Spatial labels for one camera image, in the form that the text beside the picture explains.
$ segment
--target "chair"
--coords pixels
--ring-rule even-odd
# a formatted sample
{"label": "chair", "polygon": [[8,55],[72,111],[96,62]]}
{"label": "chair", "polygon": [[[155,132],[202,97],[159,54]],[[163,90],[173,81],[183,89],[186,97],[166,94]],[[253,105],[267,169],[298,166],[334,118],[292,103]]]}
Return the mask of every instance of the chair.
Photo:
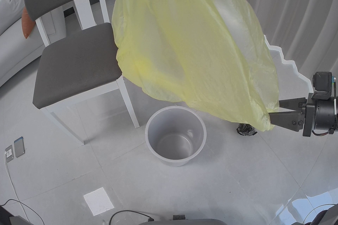
{"label": "chair", "polygon": [[[82,31],[50,44],[41,16],[74,1]],[[84,141],[54,113],[57,109],[120,89],[135,127],[139,127],[124,84],[105,0],[100,0],[104,23],[96,25],[89,0],[25,0],[36,21],[45,49],[37,71],[33,104],[81,145]]]}

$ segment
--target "sofa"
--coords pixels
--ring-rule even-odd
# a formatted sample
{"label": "sofa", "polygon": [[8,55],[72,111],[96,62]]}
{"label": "sofa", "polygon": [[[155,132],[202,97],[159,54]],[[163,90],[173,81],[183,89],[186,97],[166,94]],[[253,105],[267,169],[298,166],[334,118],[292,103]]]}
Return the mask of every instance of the sofa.
{"label": "sofa", "polygon": [[[38,58],[45,46],[35,25],[26,39],[21,25],[24,0],[0,0],[0,87]],[[50,42],[66,37],[62,7],[42,16]]]}

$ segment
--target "plastic bag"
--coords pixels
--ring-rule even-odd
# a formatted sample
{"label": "plastic bag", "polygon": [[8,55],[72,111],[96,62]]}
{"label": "plastic bag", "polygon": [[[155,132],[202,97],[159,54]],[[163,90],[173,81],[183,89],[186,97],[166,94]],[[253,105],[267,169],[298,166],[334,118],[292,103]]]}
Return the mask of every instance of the plastic bag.
{"label": "plastic bag", "polygon": [[246,0],[116,0],[123,75],[155,99],[272,128],[277,73]]}

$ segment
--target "white chair frame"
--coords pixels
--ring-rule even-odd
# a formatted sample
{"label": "white chair frame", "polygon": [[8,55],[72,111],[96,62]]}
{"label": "white chair frame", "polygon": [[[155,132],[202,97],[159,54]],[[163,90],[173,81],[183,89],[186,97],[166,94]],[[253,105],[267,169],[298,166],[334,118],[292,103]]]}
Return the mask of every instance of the white chair frame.
{"label": "white chair frame", "polygon": [[[78,22],[80,24],[81,29],[87,29],[89,27],[95,26],[95,20],[92,13],[92,9],[89,3],[89,0],[74,0],[74,10],[76,17],[78,19]],[[107,10],[107,5],[105,0],[100,0],[102,15],[104,18],[105,23],[110,23],[109,21],[109,15]],[[42,40],[44,42],[44,45],[47,47],[50,45],[49,38],[47,36],[46,30],[43,26],[41,17],[36,19],[36,25],[38,27],[38,30],[40,32],[40,35],[42,37]],[[79,135],[75,134],[60,118],[57,117],[57,115],[54,113],[56,110],[60,108],[64,108],[73,104],[76,104],[80,101],[87,100],[89,98],[102,95],[104,93],[120,89],[121,95],[123,97],[124,103],[128,109],[129,115],[133,121],[133,124],[135,127],[139,127],[139,122],[137,121],[133,105],[130,101],[127,88],[124,84],[123,76],[118,78],[116,81],[110,82],[108,84],[101,85],[99,87],[90,89],[88,91],[79,93],[77,95],[68,97],[64,100],[58,101],[54,104],[51,104],[49,106],[43,107],[40,110],[56,125],[58,126],[64,133],[69,135],[71,138],[73,138],[77,143],[80,145],[84,145],[84,141],[82,138],[79,137]]]}

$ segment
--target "chair seat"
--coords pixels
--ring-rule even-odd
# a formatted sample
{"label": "chair seat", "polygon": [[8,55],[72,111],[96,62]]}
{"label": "chair seat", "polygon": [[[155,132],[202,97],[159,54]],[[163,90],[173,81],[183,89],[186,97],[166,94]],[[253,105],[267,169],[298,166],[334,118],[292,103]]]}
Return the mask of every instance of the chair seat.
{"label": "chair seat", "polygon": [[112,25],[100,24],[47,46],[37,71],[33,104],[41,109],[117,80]]}

